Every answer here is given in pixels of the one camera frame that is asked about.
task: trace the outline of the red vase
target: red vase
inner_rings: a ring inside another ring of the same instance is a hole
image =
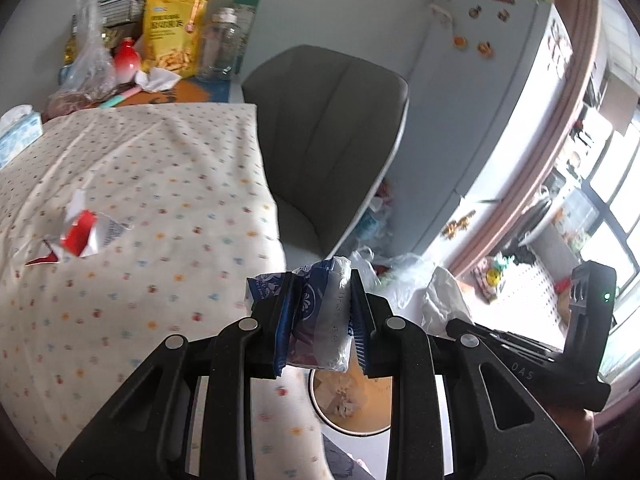
[[[133,39],[122,40],[116,55],[113,57],[118,84],[129,83],[140,70],[140,54],[133,48]]]

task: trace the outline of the bottle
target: bottle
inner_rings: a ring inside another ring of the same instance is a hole
[[[241,35],[237,21],[235,10],[223,7],[204,29],[196,75],[201,81],[231,79]]]
[[[107,49],[109,49],[108,45],[109,45],[109,42],[111,41],[111,38],[113,37],[113,32],[111,31],[111,29],[109,29],[109,27],[107,27],[106,16],[102,18],[102,28],[100,30],[100,37],[102,38],[102,42],[104,43],[104,46],[107,47]]]
[[[116,81],[119,85],[131,82],[136,72],[140,70],[140,54],[133,48],[133,44],[133,38],[125,38],[113,57]]]
[[[71,37],[65,45],[65,66],[72,64],[78,55],[78,40],[76,40],[77,32],[78,26],[74,23],[74,26],[71,29]]]

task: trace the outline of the refrigerator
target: refrigerator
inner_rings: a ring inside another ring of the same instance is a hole
[[[572,50],[552,3],[435,0],[431,9],[409,78],[404,136],[386,175],[389,252],[423,254],[437,245],[448,264],[526,163],[558,102]],[[472,209],[467,232],[440,235]]]

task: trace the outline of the red and white wrapper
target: red and white wrapper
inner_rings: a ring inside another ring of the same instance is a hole
[[[65,251],[78,258],[97,254],[129,228],[104,213],[89,211],[84,204],[85,191],[79,189],[65,208],[60,235],[39,241],[36,258],[26,262],[25,266],[56,264]]]

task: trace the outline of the crumpled paper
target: crumpled paper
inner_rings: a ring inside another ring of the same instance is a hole
[[[162,92],[176,86],[181,77],[170,70],[152,67],[148,75],[142,70],[138,70],[134,79],[136,85],[140,86],[145,92]]]
[[[86,191],[76,190],[65,207],[60,234],[38,241],[36,257],[26,262],[25,266],[56,264],[65,252],[78,258],[97,254],[129,229],[126,224],[116,222],[104,213],[89,211],[85,203]]]
[[[422,329],[429,335],[451,339],[447,323],[461,319],[473,324],[471,311],[453,275],[443,267],[436,267],[427,288],[416,292],[422,298]]]

